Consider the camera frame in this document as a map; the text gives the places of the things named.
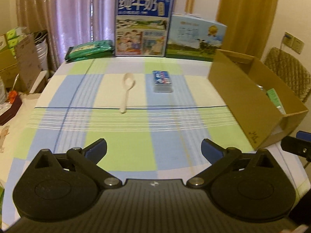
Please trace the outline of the brown cardboard box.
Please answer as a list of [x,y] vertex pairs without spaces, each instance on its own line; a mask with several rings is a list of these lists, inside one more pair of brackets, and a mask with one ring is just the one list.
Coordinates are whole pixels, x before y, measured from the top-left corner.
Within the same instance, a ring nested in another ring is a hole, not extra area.
[[[281,141],[308,113],[294,92],[257,57],[216,50],[208,79],[255,150]],[[285,115],[266,95],[271,88],[277,92]]]

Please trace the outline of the green small box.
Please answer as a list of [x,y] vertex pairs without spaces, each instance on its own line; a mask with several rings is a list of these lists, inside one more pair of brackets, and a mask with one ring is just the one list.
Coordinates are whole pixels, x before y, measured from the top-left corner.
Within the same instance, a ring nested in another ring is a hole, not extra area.
[[285,109],[283,107],[283,104],[277,94],[277,92],[275,91],[274,88],[271,88],[269,90],[266,91],[266,95],[268,96],[268,98],[271,100],[271,102],[274,104],[274,106],[283,114],[285,115]]

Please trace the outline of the quilted beige chair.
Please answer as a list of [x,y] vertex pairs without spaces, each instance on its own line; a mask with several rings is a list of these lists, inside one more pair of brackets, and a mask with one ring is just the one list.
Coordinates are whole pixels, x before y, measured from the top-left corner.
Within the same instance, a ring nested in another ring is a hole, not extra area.
[[272,47],[264,64],[273,71],[303,102],[310,97],[310,72],[301,62],[283,50]]

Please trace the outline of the checked tablecloth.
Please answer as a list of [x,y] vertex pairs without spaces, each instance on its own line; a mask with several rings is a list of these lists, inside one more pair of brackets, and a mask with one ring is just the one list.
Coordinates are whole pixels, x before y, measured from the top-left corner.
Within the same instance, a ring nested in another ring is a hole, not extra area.
[[[107,154],[99,166],[121,180],[184,179],[209,166],[208,138],[252,151],[230,110],[208,81],[210,62],[169,58],[100,58],[64,63],[40,97],[24,99],[8,125],[1,152],[2,226],[19,218],[13,189],[41,149],[65,153],[99,138]],[[155,93],[154,70],[168,71],[173,92]],[[120,113],[123,77],[132,73],[127,111]]]

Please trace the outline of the white plastic spoon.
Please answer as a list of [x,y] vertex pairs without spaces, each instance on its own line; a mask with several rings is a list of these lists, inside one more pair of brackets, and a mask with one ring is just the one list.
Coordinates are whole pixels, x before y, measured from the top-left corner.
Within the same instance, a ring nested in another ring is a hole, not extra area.
[[129,91],[135,86],[135,78],[132,73],[126,73],[123,77],[123,87],[125,90],[121,106],[120,106],[120,113],[124,114],[127,111],[127,102],[128,102],[128,95]]

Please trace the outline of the clear box blue label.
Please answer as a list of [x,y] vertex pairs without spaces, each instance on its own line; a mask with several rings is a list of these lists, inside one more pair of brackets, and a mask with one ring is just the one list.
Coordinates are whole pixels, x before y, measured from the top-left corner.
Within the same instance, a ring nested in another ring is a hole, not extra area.
[[154,70],[153,75],[153,89],[155,93],[172,93],[172,81],[168,71]]

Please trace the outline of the green wet wipes pack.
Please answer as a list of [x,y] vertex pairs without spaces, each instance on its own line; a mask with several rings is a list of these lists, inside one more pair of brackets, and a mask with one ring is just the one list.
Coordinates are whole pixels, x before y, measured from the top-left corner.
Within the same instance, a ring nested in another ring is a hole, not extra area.
[[114,44],[111,40],[102,40],[69,47],[65,60],[67,62],[112,56]]

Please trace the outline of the brown cardboard boxes pile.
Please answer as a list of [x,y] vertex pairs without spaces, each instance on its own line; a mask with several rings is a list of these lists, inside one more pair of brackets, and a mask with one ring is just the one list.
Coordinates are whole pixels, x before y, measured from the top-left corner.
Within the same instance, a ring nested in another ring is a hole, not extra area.
[[1,50],[1,80],[7,90],[15,88],[26,94],[40,90],[44,84],[43,68],[39,61],[33,34],[17,37],[11,50],[6,36],[1,36],[6,46]]

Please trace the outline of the light blue milk gift box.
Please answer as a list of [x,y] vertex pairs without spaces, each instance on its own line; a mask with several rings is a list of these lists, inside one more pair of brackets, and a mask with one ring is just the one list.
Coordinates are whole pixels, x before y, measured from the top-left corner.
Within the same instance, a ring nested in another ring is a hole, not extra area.
[[222,47],[226,25],[190,15],[172,15],[166,46],[167,58],[213,61]]

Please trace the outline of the brown wooden door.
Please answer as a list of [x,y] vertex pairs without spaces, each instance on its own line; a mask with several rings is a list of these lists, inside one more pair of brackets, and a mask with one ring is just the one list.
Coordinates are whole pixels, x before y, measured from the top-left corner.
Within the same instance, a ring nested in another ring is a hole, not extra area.
[[222,49],[261,58],[278,0],[220,0],[216,20],[227,26]]

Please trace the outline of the blue illustrated milk carton box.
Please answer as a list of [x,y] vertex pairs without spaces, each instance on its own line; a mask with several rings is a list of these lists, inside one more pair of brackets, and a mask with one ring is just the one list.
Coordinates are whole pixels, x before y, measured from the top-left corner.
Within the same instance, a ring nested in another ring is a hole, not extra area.
[[115,0],[115,55],[164,57],[174,0]]

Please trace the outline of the purple curtain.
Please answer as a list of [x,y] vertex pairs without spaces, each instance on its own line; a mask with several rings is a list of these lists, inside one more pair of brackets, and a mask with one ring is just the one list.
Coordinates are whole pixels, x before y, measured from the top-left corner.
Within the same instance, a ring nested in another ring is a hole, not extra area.
[[57,70],[70,46],[114,39],[115,0],[16,0],[17,24],[48,32],[48,64]]

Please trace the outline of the wall socket with plug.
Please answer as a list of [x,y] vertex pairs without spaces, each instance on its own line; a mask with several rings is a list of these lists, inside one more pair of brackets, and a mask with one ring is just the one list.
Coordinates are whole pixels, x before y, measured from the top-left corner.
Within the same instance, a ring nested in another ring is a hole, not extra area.
[[282,49],[283,46],[289,47],[297,54],[301,54],[304,48],[304,42],[292,34],[285,32],[281,40],[280,49]]

